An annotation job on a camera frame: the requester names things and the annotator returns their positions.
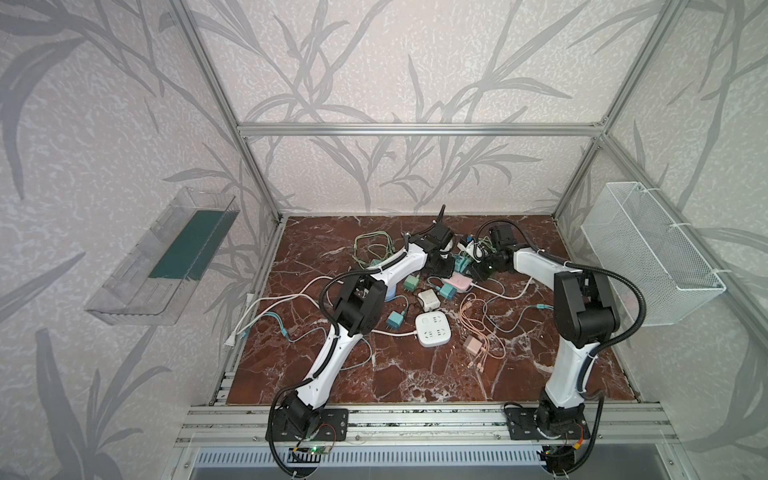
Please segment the white charger plug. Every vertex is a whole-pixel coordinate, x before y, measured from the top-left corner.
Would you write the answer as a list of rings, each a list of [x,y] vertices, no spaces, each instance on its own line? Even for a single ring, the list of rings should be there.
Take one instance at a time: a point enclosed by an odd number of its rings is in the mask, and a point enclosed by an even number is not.
[[[424,290],[416,295],[424,312],[435,311],[440,307],[440,300],[434,290]]]

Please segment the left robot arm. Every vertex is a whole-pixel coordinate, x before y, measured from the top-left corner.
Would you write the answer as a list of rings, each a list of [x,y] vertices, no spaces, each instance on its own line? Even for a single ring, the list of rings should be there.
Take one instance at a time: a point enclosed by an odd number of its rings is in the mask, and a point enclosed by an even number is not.
[[[319,309],[331,331],[304,379],[278,391],[268,416],[266,439],[304,439],[321,425],[335,380],[356,344],[372,332],[384,303],[395,296],[396,286],[419,272],[449,277],[454,271],[451,256],[454,232],[436,219],[426,230],[405,234],[395,254],[368,269],[350,270],[333,277],[323,288]]]

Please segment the pink charger plug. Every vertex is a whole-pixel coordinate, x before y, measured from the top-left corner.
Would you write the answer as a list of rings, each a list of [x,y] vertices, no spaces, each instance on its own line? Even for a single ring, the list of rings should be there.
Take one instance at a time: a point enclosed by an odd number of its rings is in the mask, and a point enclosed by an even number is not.
[[[477,356],[482,352],[483,343],[474,336],[469,336],[463,344],[464,349],[470,356]]]

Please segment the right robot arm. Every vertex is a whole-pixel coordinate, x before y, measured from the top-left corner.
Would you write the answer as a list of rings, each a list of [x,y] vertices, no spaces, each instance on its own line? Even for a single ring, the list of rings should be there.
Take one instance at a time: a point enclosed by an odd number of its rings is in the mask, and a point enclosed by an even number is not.
[[[631,337],[647,315],[644,294],[631,280],[613,271],[577,264],[537,247],[511,220],[491,220],[460,241],[475,264],[472,278],[516,272],[553,292],[553,318],[559,335],[554,370],[535,410],[520,414],[526,434],[560,439],[579,430],[584,419],[587,381],[598,354]],[[611,282],[623,284],[637,301],[637,315],[623,333]]]

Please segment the teal charger plug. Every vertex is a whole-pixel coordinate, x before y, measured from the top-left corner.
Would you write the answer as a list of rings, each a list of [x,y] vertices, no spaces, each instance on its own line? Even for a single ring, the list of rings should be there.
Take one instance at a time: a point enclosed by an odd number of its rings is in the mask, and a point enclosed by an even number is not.
[[[386,326],[393,331],[400,329],[404,323],[405,316],[401,312],[392,311],[386,319]]]

